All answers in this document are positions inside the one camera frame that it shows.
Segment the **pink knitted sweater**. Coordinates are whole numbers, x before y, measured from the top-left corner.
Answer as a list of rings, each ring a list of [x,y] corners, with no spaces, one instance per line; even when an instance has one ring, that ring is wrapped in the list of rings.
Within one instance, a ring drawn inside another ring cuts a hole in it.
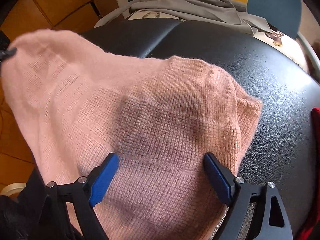
[[[237,174],[263,103],[222,68],[178,56],[104,52],[71,31],[11,44],[2,87],[44,182],[85,176],[109,153],[116,176],[95,207],[110,239],[209,239],[225,217],[203,170]]]

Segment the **red knitted sweater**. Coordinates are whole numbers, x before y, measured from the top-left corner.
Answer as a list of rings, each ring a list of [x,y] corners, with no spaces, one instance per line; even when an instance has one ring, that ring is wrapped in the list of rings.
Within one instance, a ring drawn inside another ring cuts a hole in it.
[[[312,163],[313,181],[311,206],[306,221],[299,231],[297,239],[319,239],[319,107],[311,111],[312,137],[315,154]]]

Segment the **white happiness ticket cushion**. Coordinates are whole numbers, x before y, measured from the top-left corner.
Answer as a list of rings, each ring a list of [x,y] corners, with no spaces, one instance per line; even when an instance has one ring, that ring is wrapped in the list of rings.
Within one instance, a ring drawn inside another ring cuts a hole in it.
[[[163,12],[154,12],[154,11],[142,11],[138,10],[132,13],[128,20],[137,20],[137,19],[147,19],[147,18],[171,18],[175,20],[184,21],[181,18],[176,16],[172,16]],[[307,61],[305,59],[303,50],[300,44],[295,41],[294,39],[288,37],[287,35],[276,31],[273,33],[266,33],[262,30],[259,30],[255,35],[254,38],[265,42],[269,46],[272,46],[289,59],[291,59],[294,63],[296,63],[300,68],[302,68],[308,74],[309,68]]]

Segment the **yellow blue grey chair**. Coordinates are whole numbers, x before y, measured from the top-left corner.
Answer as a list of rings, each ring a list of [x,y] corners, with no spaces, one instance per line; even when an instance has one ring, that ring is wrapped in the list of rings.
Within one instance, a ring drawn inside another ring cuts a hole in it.
[[[319,78],[319,20],[303,0],[128,0],[95,26],[103,26],[127,10],[131,20],[202,21],[249,34]]]

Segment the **grey garment on chair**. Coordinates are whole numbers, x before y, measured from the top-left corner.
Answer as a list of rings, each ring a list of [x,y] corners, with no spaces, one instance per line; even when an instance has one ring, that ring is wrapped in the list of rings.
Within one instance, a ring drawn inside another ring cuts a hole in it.
[[[249,14],[245,3],[234,0],[154,0],[134,3],[131,8],[209,22],[252,36],[259,30],[273,32],[266,19]]]

